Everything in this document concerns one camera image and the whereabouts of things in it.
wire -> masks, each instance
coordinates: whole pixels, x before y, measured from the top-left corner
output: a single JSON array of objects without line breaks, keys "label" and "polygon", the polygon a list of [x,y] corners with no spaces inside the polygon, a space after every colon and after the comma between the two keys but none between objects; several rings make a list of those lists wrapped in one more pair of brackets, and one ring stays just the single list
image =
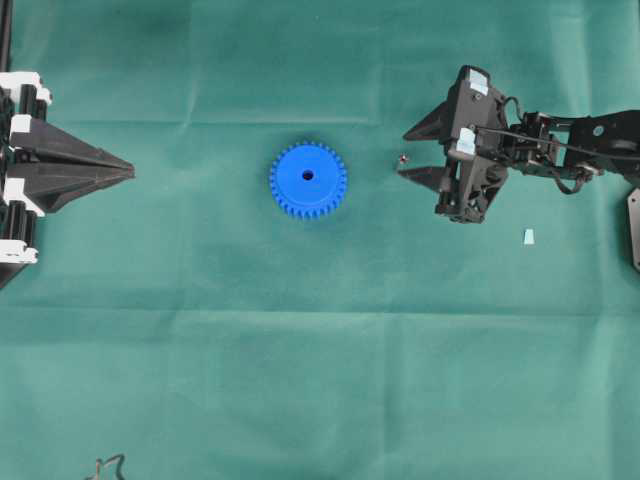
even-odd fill
[{"label": "wire", "polygon": [[585,148],[575,147],[575,146],[570,145],[568,143],[561,143],[561,142],[557,142],[555,140],[544,140],[542,138],[529,137],[528,135],[521,135],[519,133],[513,133],[513,132],[509,132],[507,130],[501,130],[499,128],[478,127],[478,126],[476,126],[475,128],[477,130],[483,130],[485,132],[497,133],[498,135],[502,135],[502,136],[505,136],[505,137],[513,137],[513,138],[519,138],[521,140],[527,140],[529,142],[544,143],[544,144],[547,144],[547,145],[555,145],[556,147],[566,148],[567,150],[573,150],[574,152],[584,153],[585,155],[603,156],[603,157],[610,158],[612,160],[635,160],[635,161],[640,161],[640,157],[634,157],[632,155],[610,155],[608,153],[596,152],[595,150],[587,150]]},{"label": "wire", "polygon": [[504,101],[504,103],[502,104],[502,111],[504,112],[507,109],[507,104],[509,102],[513,102],[516,106],[516,115],[518,116],[518,120],[520,120],[521,122],[524,121],[524,117],[522,116],[522,110],[520,110],[520,101],[517,99],[517,97],[507,97]]}]

black metal frame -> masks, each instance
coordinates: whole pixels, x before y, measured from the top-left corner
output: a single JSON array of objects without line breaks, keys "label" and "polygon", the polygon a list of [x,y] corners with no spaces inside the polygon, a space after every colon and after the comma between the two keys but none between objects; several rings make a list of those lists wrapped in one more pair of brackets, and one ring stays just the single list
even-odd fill
[{"label": "black metal frame", "polygon": [[[0,71],[10,64],[12,1],[0,4]],[[28,115],[29,131],[11,133],[14,114]],[[24,195],[44,213],[134,177],[131,164],[47,123],[47,102],[33,85],[23,85],[20,102],[0,88],[0,192],[6,178],[24,180]],[[23,201],[0,197],[0,240],[19,240],[35,249],[37,215]],[[27,264],[0,263],[0,289]]]},{"label": "black metal frame", "polygon": [[[507,104],[516,103],[520,123],[509,125]],[[444,167],[398,170],[439,194],[436,213],[460,223],[482,223],[508,177],[508,168],[524,175],[552,178],[565,194],[577,193],[595,176],[612,172],[640,187],[640,110],[599,117],[520,114],[517,99],[491,85],[489,73],[469,65],[460,69],[447,100],[409,130],[408,141],[438,141]],[[554,133],[568,132],[567,144]],[[561,164],[558,150],[565,148]],[[569,187],[566,181],[574,181]],[[640,220],[634,228],[640,228]],[[632,236],[640,270],[640,232]]]}]

small light blue piece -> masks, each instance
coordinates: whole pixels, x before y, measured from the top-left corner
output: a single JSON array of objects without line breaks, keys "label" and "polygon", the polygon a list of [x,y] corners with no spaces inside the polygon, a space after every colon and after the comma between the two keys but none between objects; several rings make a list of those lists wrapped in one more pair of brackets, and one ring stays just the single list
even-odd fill
[{"label": "small light blue piece", "polygon": [[318,218],[338,208],[347,191],[347,170],[329,147],[303,142],[284,150],[269,176],[280,208],[298,218]]},{"label": "small light blue piece", "polygon": [[535,239],[535,236],[533,234],[533,228],[527,228],[524,231],[524,244],[525,245],[535,245],[536,244],[536,239]]}]

white bracket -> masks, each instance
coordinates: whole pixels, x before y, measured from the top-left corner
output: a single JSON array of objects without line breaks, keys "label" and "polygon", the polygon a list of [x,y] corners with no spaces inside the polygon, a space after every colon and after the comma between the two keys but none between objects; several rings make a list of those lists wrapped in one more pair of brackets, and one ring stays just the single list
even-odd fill
[{"label": "white bracket", "polygon": [[9,202],[24,202],[27,210],[35,212],[38,217],[44,217],[44,211],[24,194],[24,178],[6,177],[2,200],[7,205],[9,205]]},{"label": "white bracket", "polygon": [[44,100],[47,105],[51,105],[51,92],[42,86],[42,79],[37,72],[2,72],[0,73],[0,87],[9,92],[11,100],[16,105],[20,104],[22,96],[22,85],[33,85],[36,87],[36,99]]},{"label": "white bracket", "polygon": [[0,240],[0,263],[38,263],[38,250],[27,247],[22,240]]}]

white label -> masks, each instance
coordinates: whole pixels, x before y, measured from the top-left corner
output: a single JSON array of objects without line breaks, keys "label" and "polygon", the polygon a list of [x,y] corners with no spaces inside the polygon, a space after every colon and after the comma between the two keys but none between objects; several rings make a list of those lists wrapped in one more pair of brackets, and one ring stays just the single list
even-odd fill
[{"label": "white label", "polygon": [[468,128],[460,129],[460,138],[456,143],[456,150],[468,155],[476,154],[476,135]]},{"label": "white label", "polygon": [[477,70],[469,70],[469,83],[471,84],[470,87],[476,92],[480,92],[483,95],[489,93],[489,82],[487,81],[487,77]]}]

